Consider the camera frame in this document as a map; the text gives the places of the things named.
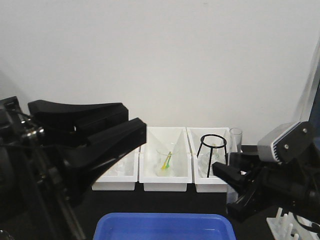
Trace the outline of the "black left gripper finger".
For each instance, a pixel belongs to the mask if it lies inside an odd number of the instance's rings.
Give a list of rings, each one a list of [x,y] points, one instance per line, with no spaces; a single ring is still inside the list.
[[[79,205],[88,189],[115,163],[147,142],[147,124],[135,118],[88,137],[83,147],[44,146],[57,168],[72,206]]]

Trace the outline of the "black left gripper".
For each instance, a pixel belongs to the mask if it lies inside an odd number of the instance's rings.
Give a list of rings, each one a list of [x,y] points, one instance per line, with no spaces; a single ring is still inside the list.
[[[39,138],[45,132],[49,138],[82,140],[127,122],[129,110],[122,103],[46,100],[29,102],[28,109],[32,118],[16,96],[0,101],[0,221],[27,213],[39,240],[84,240],[68,189]]]

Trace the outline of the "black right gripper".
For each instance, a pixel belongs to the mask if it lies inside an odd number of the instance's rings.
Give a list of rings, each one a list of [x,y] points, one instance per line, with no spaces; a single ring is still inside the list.
[[[320,150],[308,121],[281,124],[257,151],[230,152],[212,171],[228,184],[226,212],[239,222],[273,205],[320,221]]]

